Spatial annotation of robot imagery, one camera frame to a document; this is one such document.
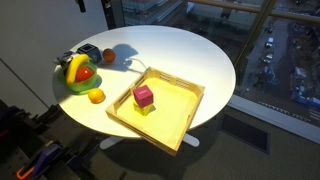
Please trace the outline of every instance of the apple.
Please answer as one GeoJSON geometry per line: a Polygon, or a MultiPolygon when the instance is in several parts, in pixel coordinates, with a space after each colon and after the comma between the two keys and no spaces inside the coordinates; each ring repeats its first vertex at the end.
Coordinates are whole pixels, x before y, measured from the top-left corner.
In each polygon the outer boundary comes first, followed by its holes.
{"type": "Polygon", "coordinates": [[[77,70],[76,81],[85,81],[94,75],[94,70],[88,66],[82,66],[77,70]]]}

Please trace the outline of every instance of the round white table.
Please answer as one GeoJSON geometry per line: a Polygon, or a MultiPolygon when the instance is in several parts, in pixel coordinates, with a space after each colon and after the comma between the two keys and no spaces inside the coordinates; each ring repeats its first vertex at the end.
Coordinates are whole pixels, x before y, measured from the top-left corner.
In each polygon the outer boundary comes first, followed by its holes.
{"type": "Polygon", "coordinates": [[[92,104],[87,95],[72,95],[53,77],[54,95],[65,113],[93,130],[115,137],[140,138],[108,118],[106,108],[148,67],[205,86],[189,129],[215,116],[235,88],[235,70],[228,56],[211,41],[189,31],[165,26],[130,26],[105,31],[83,40],[71,51],[90,43],[103,51],[112,48],[116,60],[97,64],[99,85],[106,99],[92,104]]]}

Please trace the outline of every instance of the fruit bowl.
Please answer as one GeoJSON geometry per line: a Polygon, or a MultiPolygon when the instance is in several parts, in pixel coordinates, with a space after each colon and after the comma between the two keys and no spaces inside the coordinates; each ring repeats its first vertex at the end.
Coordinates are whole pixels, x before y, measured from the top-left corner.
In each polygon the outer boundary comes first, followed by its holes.
{"type": "Polygon", "coordinates": [[[58,80],[68,89],[73,91],[75,94],[79,95],[88,93],[88,91],[95,86],[98,77],[97,67],[94,64],[90,62],[85,62],[81,66],[88,66],[94,71],[94,74],[84,81],[67,84],[66,77],[64,75],[64,72],[66,71],[67,67],[60,68],[58,72],[58,80]]]}

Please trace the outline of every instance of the wooden tray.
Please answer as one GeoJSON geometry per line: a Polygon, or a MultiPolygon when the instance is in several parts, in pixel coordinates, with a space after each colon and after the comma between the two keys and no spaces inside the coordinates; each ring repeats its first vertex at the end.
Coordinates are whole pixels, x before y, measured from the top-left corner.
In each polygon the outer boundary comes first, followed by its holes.
{"type": "Polygon", "coordinates": [[[108,116],[175,156],[203,96],[204,87],[149,67],[107,109],[108,116]],[[147,116],[133,107],[133,89],[147,85],[154,107],[147,116]]]}

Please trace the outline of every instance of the gray carpet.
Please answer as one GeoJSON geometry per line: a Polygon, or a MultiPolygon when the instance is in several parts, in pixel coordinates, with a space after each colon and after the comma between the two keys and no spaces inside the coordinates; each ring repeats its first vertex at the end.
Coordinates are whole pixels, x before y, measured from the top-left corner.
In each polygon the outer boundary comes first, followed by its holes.
{"type": "MultiPolygon", "coordinates": [[[[68,117],[58,120],[50,133],[63,143],[81,147],[95,136],[68,117]]],[[[319,179],[320,145],[226,107],[208,123],[189,131],[200,146],[181,145],[176,157],[144,140],[124,140],[88,157],[97,179],[319,179]],[[218,130],[219,121],[231,117],[270,133],[270,155],[218,130]]]]}

